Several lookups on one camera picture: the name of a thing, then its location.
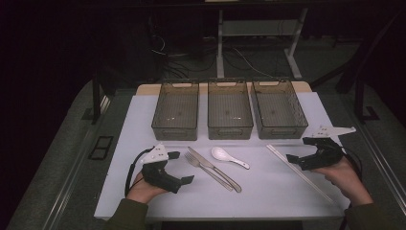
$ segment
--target white spoon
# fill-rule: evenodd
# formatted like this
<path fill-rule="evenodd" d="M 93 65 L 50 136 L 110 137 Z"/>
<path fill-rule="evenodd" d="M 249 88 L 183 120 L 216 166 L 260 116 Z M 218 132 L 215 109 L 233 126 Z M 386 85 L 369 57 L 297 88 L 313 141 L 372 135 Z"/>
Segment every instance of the white spoon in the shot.
<path fill-rule="evenodd" d="M 217 159 L 217 160 L 221 160 L 221 161 L 231 161 L 234 162 L 236 164 L 239 164 L 240 166 L 244 167 L 245 169 L 249 170 L 250 166 L 245 163 L 242 162 L 238 159 L 235 159 L 233 156 L 231 156 L 229 153 L 227 153 L 226 150 L 220 148 L 220 147 L 213 147 L 212 148 L 212 156 Z"/>

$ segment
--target white tabletop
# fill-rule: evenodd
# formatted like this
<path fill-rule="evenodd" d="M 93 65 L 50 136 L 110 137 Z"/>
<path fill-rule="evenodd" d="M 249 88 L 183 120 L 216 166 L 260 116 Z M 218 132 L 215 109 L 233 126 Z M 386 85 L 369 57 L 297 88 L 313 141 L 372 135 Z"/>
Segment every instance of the white tabletop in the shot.
<path fill-rule="evenodd" d="M 303 137 L 331 122 L 317 93 L 298 93 L 309 123 Z M 109 219 L 124 198 L 124 184 L 130 164 L 145 149 L 159 142 L 151 123 L 155 112 L 156 95 L 134 96 L 129 106 L 124 127 L 106 176 L 95 217 Z M 179 159 L 170 160 L 167 173 L 180 178 L 194 175 L 190 185 L 180 188 L 178 194 L 159 195 L 149 203 L 147 220 L 230 220 L 230 219 L 320 219 L 342 217 L 349 201 L 320 174 L 303 172 L 328 198 L 286 166 L 266 145 L 273 145 L 281 154 L 305 156 L 316 148 L 303 145 L 302 139 L 260 140 L 254 126 L 250 140 L 209 140 L 207 128 L 207 95 L 199 101 L 197 141 L 164 141 L 168 151 L 181 152 Z M 183 156 L 187 146 L 214 163 L 231 176 L 242 192 L 229 192 L 199 168 L 188 164 Z M 250 170 L 215 160 L 212 147 L 222 147 L 247 162 Z M 138 162 L 136 174 L 142 166 Z"/>

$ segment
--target metal fork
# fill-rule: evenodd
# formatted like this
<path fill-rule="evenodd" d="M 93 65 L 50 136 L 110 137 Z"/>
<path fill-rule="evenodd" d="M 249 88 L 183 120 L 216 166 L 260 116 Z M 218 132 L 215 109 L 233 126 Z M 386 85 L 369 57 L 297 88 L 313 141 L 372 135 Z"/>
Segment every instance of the metal fork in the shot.
<path fill-rule="evenodd" d="M 200 162 L 194 158 L 193 155 L 191 155 L 189 152 L 185 154 L 186 159 L 188 159 L 189 163 L 195 167 L 199 167 L 200 169 L 202 169 L 204 172 L 206 172 L 207 174 L 209 174 L 213 179 L 215 179 L 218 183 L 220 183 L 222 186 L 224 186 L 224 188 L 228 189 L 229 191 L 233 190 L 233 187 L 231 187 L 231 185 L 229 185 L 227 182 L 225 182 L 224 180 L 222 180 L 220 177 L 216 176 L 214 173 L 208 171 L 205 167 L 203 167 Z"/>

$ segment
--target storage tray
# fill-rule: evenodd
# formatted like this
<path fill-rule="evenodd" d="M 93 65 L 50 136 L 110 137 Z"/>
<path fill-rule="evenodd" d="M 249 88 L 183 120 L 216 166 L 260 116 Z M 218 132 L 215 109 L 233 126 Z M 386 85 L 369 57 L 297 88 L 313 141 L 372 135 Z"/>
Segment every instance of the storage tray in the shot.
<path fill-rule="evenodd" d="M 198 80 L 163 80 L 152 121 L 161 141 L 197 140 Z"/>
<path fill-rule="evenodd" d="M 251 99 L 260 139 L 298 139 L 308 126 L 292 83 L 253 79 Z"/>
<path fill-rule="evenodd" d="M 254 126 L 245 79 L 209 79 L 211 140 L 247 140 Z"/>

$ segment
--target black backdrop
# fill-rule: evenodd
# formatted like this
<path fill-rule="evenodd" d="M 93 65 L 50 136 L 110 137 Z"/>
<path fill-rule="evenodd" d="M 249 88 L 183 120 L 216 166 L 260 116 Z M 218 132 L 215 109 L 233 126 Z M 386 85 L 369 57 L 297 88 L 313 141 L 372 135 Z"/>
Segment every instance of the black backdrop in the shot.
<path fill-rule="evenodd" d="M 69 2 L 1 1 L 0 229 L 53 141 L 71 102 L 90 80 L 94 18 Z"/>
<path fill-rule="evenodd" d="M 376 45 L 360 74 L 406 127 L 406 5 Z"/>

